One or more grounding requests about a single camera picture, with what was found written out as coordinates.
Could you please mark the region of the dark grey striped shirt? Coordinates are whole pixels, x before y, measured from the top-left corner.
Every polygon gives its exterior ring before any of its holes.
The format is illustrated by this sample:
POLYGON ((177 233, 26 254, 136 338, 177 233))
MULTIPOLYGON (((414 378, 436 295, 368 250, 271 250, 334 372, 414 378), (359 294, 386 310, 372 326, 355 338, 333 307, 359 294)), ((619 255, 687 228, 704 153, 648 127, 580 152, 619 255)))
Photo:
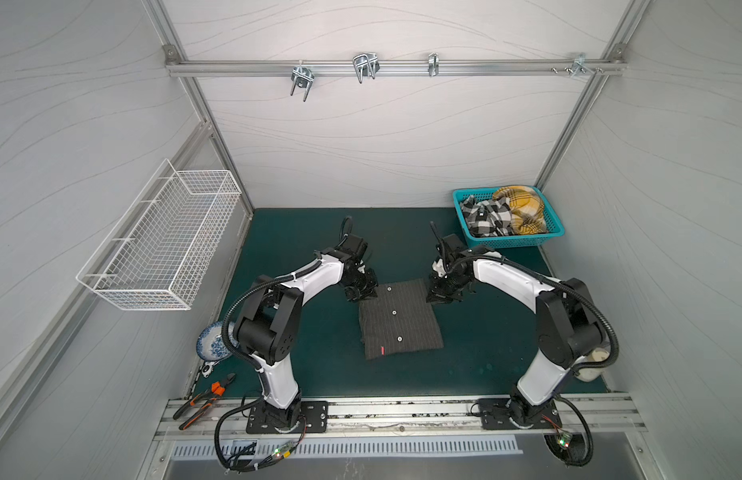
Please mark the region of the dark grey striped shirt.
POLYGON ((423 279, 382 284, 376 296, 359 302, 365 358, 444 348, 440 325, 426 301, 423 279))

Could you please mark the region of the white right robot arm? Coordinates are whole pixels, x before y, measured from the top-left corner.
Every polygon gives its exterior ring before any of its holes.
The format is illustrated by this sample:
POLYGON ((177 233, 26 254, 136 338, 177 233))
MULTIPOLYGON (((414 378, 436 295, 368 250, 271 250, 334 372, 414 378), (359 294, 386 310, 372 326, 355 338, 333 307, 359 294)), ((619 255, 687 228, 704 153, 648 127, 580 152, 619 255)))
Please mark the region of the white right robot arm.
POLYGON ((437 235, 436 240, 429 303, 460 301, 463 291, 478 282, 518 300, 535 315, 537 353, 507 404, 515 425, 532 427, 569 377, 616 363, 616 331, 583 281, 544 275, 494 249, 471 248, 455 234, 437 235))

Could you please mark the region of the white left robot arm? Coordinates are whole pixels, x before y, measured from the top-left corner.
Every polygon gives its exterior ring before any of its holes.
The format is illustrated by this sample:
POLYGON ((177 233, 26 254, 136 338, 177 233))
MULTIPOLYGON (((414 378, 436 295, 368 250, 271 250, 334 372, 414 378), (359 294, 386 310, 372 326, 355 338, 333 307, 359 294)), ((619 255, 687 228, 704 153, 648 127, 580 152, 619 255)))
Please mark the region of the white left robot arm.
POLYGON ((291 351, 303 307, 334 285, 342 286, 353 303, 376 295, 376 273, 364 262, 367 248, 365 239, 345 233, 336 246, 318 252, 315 260, 296 271, 257 278, 225 316, 223 343, 257 372, 268 425, 290 431, 299 422, 302 393, 291 351))

